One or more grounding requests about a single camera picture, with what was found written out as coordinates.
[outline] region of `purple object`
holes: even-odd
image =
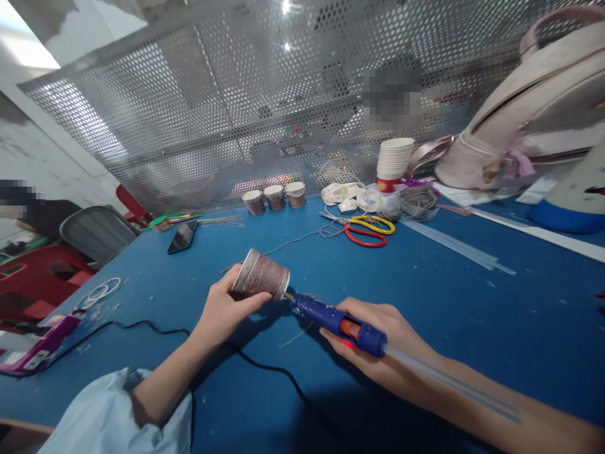
[[[43,336],[34,336],[38,342],[28,352],[12,352],[4,358],[0,371],[15,376],[31,375],[79,323],[80,319],[71,315],[55,315],[44,325],[50,330]]]
[[[433,191],[435,192],[435,195],[437,196],[438,199],[440,199],[442,197],[441,193],[439,192],[439,189],[435,188],[432,185],[432,182],[421,182],[421,181],[415,180],[414,178],[408,178],[407,180],[405,180],[403,182],[403,184],[405,184],[407,187],[417,187],[417,186],[429,185],[433,188]]]
[[[300,293],[294,295],[292,307],[298,309],[303,316],[311,319],[319,326],[351,342],[351,344],[360,350],[366,351],[376,358],[384,357],[384,346],[387,342],[386,334],[377,330],[369,323],[362,322],[348,313],[341,312],[331,306],[326,306],[324,303]],[[340,324],[343,319],[359,326],[357,340],[353,336],[345,335],[342,332]]]

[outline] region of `person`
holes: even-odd
[[[191,396],[196,372],[250,314],[271,299],[259,293],[242,301],[229,294],[241,264],[210,287],[191,336],[145,379],[122,371],[86,387],[67,409],[40,454],[80,452],[183,453],[190,449]],[[602,453],[596,426],[531,399],[435,352],[390,305],[347,298],[337,308],[386,333],[389,345],[481,392],[514,406],[522,424],[494,412],[440,381],[389,357],[376,359],[321,329],[334,351],[401,399],[427,409],[508,453]]]
[[[60,240],[63,221],[81,209],[69,200],[38,199],[31,188],[0,180],[0,217],[13,219],[22,230]]]

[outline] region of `scissors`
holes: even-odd
[[[339,218],[338,216],[334,216],[333,214],[328,214],[328,213],[324,213],[321,211],[320,211],[320,216],[323,216],[324,218],[327,218],[331,221],[335,221],[335,222],[338,222],[339,224],[344,225],[345,235],[349,238],[349,240],[351,240],[355,244],[358,244],[358,245],[364,246],[364,247],[385,246],[386,245],[386,236],[385,235],[392,235],[395,232],[395,226],[393,224],[391,224],[386,219],[379,218],[378,216],[353,216],[352,218]],[[362,221],[362,219],[368,219],[368,218],[379,221],[380,223],[386,225],[389,228],[389,230],[382,229],[380,227],[377,227],[375,225]],[[352,227],[351,224],[362,225],[373,231],[368,232],[365,230],[360,230],[360,229]],[[372,236],[374,238],[380,239],[381,241],[379,243],[364,242],[364,241],[361,241],[361,240],[357,239],[356,237],[354,237],[351,232],[357,233],[359,235]]]

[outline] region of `red plastic chair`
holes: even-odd
[[[140,203],[126,190],[122,185],[119,185],[115,189],[115,195],[118,200],[128,208],[128,213],[124,215],[124,218],[130,223],[135,223],[141,227],[149,227],[149,223],[153,220],[151,215],[141,206]]]
[[[79,270],[70,280],[55,276],[52,264],[66,262]],[[67,246],[35,249],[0,265],[0,296],[19,293],[36,301],[23,312],[0,306],[0,319],[32,322],[46,317],[94,274],[82,256]]]

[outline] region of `desk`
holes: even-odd
[[[321,201],[299,210],[249,216],[245,227],[203,226],[190,250],[167,255],[174,234],[143,233],[58,307],[76,302],[111,277],[121,287],[92,308],[68,344],[106,320],[147,319],[162,330],[193,329],[220,270],[318,230]],[[346,296],[395,305],[438,352],[504,385],[605,426],[605,318],[594,294],[605,289],[605,265],[478,216],[442,210],[430,225],[500,258],[517,271],[487,271],[397,224],[384,248],[354,245],[343,235],[313,235],[275,252],[291,284],[329,303]],[[333,354],[287,305],[269,303],[233,342],[254,360],[287,368],[353,446],[372,452],[477,451],[477,443],[424,411],[395,399]],[[130,366],[154,369],[184,341],[149,327],[108,327],[38,376],[0,377],[0,418],[55,426],[90,381]],[[335,442],[281,374],[219,351],[193,384],[193,452],[330,451]]]

